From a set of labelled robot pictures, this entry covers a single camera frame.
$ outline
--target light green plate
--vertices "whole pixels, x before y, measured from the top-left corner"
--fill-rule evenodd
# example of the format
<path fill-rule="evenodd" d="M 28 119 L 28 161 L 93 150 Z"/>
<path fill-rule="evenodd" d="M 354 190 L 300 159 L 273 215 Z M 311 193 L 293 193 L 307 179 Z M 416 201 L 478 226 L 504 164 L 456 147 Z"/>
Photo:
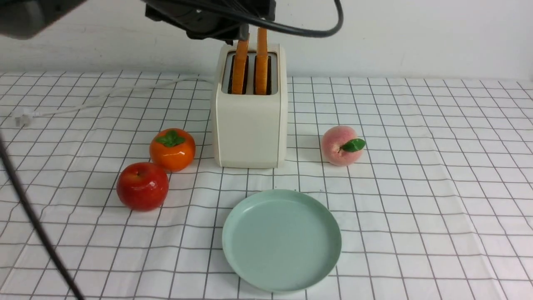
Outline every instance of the light green plate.
<path fill-rule="evenodd" d="M 341 254 L 341 231 L 314 198 L 269 190 L 230 212 L 222 248 L 233 270 L 251 285 L 291 292 L 313 286 L 333 270 Z"/>

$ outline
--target apple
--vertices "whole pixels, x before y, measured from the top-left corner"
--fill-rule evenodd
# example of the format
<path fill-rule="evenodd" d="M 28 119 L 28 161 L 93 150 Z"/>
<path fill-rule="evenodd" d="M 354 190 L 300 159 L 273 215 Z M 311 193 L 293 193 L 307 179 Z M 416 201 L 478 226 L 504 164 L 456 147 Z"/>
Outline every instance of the apple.
<path fill-rule="evenodd" d="M 355 163 L 363 154 L 364 146 L 365 141 L 357 138 L 356 131 L 344 125 L 328 129 L 320 144 L 326 160 L 342 167 Z"/>
<path fill-rule="evenodd" d="M 149 211 L 163 204 L 168 193 L 168 178 L 162 167 L 151 162 L 127 166 L 118 177 L 120 201 L 136 211 Z"/>

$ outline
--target green leaf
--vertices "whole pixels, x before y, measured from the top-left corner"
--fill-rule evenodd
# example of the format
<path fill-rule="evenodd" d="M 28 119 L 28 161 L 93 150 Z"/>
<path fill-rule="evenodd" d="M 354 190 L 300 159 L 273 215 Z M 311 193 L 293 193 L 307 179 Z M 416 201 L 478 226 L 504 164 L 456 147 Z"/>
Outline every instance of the green leaf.
<path fill-rule="evenodd" d="M 185 142 L 185 138 L 180 137 L 175 130 L 169 130 L 164 136 L 156 138 L 156 142 L 165 147 L 174 147 Z"/>
<path fill-rule="evenodd" d="M 346 144 L 341 146 L 341 149 L 346 152 L 355 152 L 363 149 L 366 145 L 365 140 L 363 139 L 352 139 L 346 142 Z"/>

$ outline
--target table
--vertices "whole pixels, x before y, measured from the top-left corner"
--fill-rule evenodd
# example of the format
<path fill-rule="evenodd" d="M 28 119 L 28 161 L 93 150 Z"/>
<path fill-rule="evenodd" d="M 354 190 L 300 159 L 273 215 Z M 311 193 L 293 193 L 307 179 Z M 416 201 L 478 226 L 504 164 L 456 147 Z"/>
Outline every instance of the table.
<path fill-rule="evenodd" d="M 76 106 L 114 85 L 177 76 L 0 73 L 2 135 L 88 299 L 533 297 L 533 83 L 289 78 L 287 161 L 275 170 L 215 164 L 205 82 L 133 91 L 23 129 L 8 118 L 16 107 Z M 349 167 L 320 154 L 319 135 L 337 124 L 367 142 Z M 118 173 L 147 161 L 148 143 L 170 127 L 192 133 L 196 159 L 169 176 L 162 208 L 130 212 L 116 195 Z M 0 184 L 0 299 L 72 299 L 4 172 Z M 306 291 L 259 291 L 232 272 L 221 249 L 231 208 L 272 188 L 318 199 L 342 229 L 337 267 Z"/>

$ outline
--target pink peach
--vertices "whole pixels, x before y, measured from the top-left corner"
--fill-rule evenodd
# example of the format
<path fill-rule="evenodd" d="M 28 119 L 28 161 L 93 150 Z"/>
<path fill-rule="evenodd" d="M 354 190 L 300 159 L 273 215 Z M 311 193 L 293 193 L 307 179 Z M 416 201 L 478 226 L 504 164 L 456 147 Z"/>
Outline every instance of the pink peach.
<path fill-rule="evenodd" d="M 359 147 L 351 145 L 357 142 Z M 360 149 L 361 143 L 364 146 L 364 141 L 357 138 L 353 128 L 339 125 L 324 133 L 320 148 L 328 162 L 343 167 L 355 163 L 361 157 L 363 154 L 363 150 Z"/>

